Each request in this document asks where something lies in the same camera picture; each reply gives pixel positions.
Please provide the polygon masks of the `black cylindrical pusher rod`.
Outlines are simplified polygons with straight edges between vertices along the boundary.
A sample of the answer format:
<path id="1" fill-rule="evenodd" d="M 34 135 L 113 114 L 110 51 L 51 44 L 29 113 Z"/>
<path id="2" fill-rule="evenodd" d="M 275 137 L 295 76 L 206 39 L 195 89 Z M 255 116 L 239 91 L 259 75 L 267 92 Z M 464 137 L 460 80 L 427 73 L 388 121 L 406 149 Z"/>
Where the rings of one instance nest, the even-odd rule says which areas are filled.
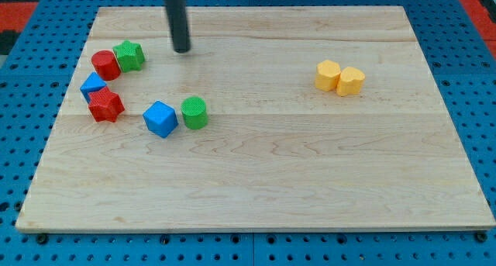
<path id="1" fill-rule="evenodd" d="M 191 49 L 186 0 L 164 0 L 173 49 L 184 54 Z"/>

